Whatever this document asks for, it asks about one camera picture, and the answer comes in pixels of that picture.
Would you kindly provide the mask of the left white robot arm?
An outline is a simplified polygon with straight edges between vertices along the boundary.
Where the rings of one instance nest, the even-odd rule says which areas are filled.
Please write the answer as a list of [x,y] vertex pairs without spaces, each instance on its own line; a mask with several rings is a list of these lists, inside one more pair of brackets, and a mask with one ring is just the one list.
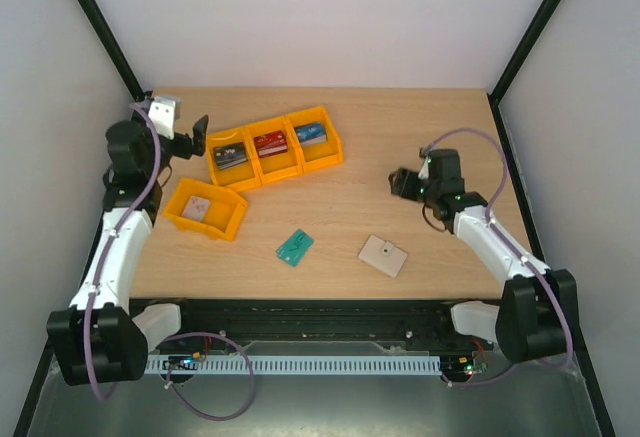
[[103,176],[100,239],[69,307],[52,312],[47,321],[48,338],[68,385],[137,380],[149,353],[180,329],[176,304],[153,304],[131,316],[130,291],[159,211],[159,174],[174,157],[203,155],[208,123],[203,116],[192,134],[171,137],[161,135],[159,124],[146,117],[119,121],[107,130],[111,165]]

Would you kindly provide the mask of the beige leather card holder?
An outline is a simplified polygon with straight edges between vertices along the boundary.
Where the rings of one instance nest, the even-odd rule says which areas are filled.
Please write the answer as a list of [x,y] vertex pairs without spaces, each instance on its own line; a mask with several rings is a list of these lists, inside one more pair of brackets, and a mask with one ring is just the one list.
[[408,254],[393,242],[376,235],[370,235],[358,254],[358,259],[382,272],[390,278],[396,278],[404,266]]

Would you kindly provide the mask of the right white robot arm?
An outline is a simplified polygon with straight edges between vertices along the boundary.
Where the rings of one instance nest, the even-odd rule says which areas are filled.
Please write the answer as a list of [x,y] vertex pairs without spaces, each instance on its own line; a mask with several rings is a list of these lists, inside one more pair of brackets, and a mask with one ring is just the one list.
[[499,346],[512,363],[574,353],[579,322],[577,286],[572,274],[554,270],[529,253],[500,224],[489,203],[465,188],[454,149],[424,152],[418,171],[390,173],[392,194],[422,204],[445,231],[470,247],[502,286],[498,304],[466,301],[436,324],[436,336],[455,349],[470,336]]

